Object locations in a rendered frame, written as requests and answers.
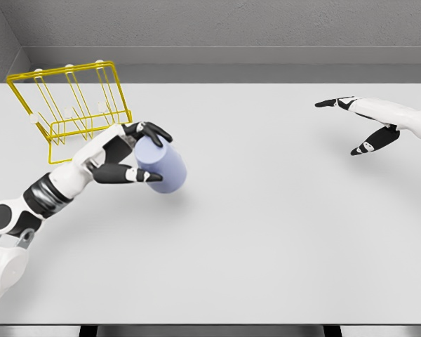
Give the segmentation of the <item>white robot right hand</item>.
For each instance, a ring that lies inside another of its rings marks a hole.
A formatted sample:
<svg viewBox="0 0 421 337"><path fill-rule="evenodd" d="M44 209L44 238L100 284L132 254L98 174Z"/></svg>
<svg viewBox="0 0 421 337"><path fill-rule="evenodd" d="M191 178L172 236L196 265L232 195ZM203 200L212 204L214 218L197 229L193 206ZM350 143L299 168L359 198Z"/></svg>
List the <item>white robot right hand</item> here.
<svg viewBox="0 0 421 337"><path fill-rule="evenodd" d="M397 140L402 130L409 130L413 133L416 123L417 110L379 98L362 98L358 96L331 98L318 102L315 106L338 106L360 117L378 121L383 125L382 128L368 136L358 147L355 147L350 152L352 156L382 149Z"/></svg>

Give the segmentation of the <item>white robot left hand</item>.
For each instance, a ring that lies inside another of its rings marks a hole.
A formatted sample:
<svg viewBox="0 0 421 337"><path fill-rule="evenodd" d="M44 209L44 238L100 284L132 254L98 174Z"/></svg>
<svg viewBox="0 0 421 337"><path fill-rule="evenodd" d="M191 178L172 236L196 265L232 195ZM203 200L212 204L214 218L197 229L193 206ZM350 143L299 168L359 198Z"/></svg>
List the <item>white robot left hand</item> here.
<svg viewBox="0 0 421 337"><path fill-rule="evenodd" d="M158 148L163 147L163 140L173 141L169 133L148 121L114 124L74 155L75 182L82 187L92 181L102 184L161 182L163 177L158 173L121 163L144 137Z"/></svg>

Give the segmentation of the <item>lavender cup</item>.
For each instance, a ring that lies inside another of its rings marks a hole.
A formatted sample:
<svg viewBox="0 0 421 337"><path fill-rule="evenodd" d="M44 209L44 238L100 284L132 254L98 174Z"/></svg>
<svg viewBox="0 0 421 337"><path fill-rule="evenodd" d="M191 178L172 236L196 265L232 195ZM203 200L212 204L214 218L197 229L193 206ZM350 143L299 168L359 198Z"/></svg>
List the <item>lavender cup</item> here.
<svg viewBox="0 0 421 337"><path fill-rule="evenodd" d="M158 193L172 193L184 184L187 169L180 154L162 136L159 140L163 146L158 147L150 137L139 139L134 148L134 155L138 166L150 173L157 173L163 180L150 182L148 185Z"/></svg>

